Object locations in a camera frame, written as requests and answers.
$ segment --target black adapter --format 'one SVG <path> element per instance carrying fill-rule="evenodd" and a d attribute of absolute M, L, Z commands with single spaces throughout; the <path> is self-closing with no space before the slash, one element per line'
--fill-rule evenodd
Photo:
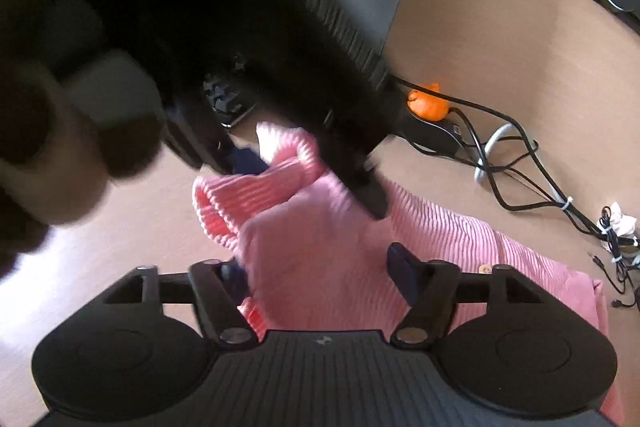
<path fill-rule="evenodd" d="M 463 148 L 460 127 L 448 118 L 423 120 L 405 107 L 398 118 L 399 136 L 434 153 L 453 158 Z"/>

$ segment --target pink garment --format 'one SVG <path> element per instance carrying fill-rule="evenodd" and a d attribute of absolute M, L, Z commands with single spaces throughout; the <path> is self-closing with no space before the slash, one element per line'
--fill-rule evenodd
<path fill-rule="evenodd" d="M 267 329 L 380 329 L 388 338 L 408 310 L 386 273 L 386 249 L 394 241 L 423 261 L 444 259 L 466 272 L 510 264 L 608 333 L 600 281 L 382 177 L 390 215 L 374 221 L 326 171 L 306 132 L 263 123 L 257 133 L 270 169 L 198 178 L 193 201 L 207 235 L 230 248 L 247 271 L 253 297 L 242 311 L 260 336 Z M 485 308 L 461 305 L 452 328 Z M 622 423 L 616 385 L 602 412 Z"/>

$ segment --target cable tie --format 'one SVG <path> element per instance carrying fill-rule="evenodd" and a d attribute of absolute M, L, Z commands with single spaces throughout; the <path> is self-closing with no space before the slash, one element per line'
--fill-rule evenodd
<path fill-rule="evenodd" d="M 566 201 L 564 202 L 564 206 L 561 208 L 561 210 L 565 211 L 566 209 L 568 209 L 569 205 L 572 203 L 572 201 L 574 201 L 574 198 L 572 198 L 571 196 L 566 198 Z"/>

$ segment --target orange toy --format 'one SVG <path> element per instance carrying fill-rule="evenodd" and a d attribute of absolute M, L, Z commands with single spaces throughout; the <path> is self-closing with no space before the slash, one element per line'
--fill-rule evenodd
<path fill-rule="evenodd" d="M 426 89 L 440 92 L 440 84 L 431 84 Z M 415 89 L 409 93 L 406 105 L 415 116 L 431 122 L 440 121 L 449 114 L 449 102 Z"/>

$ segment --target beige tabletop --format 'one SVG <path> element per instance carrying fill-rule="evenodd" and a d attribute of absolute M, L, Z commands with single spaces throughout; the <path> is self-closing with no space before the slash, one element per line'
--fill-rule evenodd
<path fill-rule="evenodd" d="M 640 100 L 640 39 L 591 0 L 402 0 L 387 51 L 396 70 L 408 79 L 438 78 L 452 94 L 507 111 L 532 129 L 554 175 L 563 187 L 569 185 L 570 194 L 584 200 L 590 216 L 595 218 L 598 206 L 613 199 L 640 216 L 640 169 L 632 169 L 638 154 L 630 152 L 629 158 L 620 152 L 623 144 L 637 142 L 633 139 L 640 128 L 633 116 L 633 100 Z M 610 93 L 599 84 L 601 78 L 616 91 L 612 102 L 602 101 Z M 578 107 L 580 114 L 569 111 L 567 116 L 567 107 Z M 496 127 L 493 121 L 471 116 L 485 132 Z M 260 118 L 268 115 L 254 114 L 238 135 L 255 139 L 252 129 Z M 594 124 L 596 118 L 604 124 Z M 614 140 L 619 140 L 603 145 L 607 162 L 578 146 L 602 126 L 607 133 L 616 130 Z M 383 143 L 376 155 L 386 176 L 413 193 L 486 220 L 524 245 L 600 277 L 587 252 L 605 257 L 604 250 L 575 232 L 561 213 L 510 214 L 485 185 L 474 183 L 470 168 L 418 155 L 400 139 Z M 596 172 L 600 177 L 594 179 Z M 0 283 L 4 427 L 26 427 L 45 412 L 30 376 L 31 353 L 48 331 L 103 288 L 139 264 L 158 264 L 163 272 L 183 271 L 195 261 L 228 256 L 202 233 L 194 215 L 194 176 L 164 151 L 145 176 L 113 187 L 91 216 L 57 230 L 39 255 L 24 257 L 18 270 Z M 509 201 L 537 199 L 508 178 L 500 183 Z M 611 288 L 606 291 L 614 297 Z M 181 306 L 168 313 L 193 322 Z M 618 381 L 626 405 L 625 425 L 636 427 L 640 316 L 610 310 L 610 328 L 621 360 Z"/>

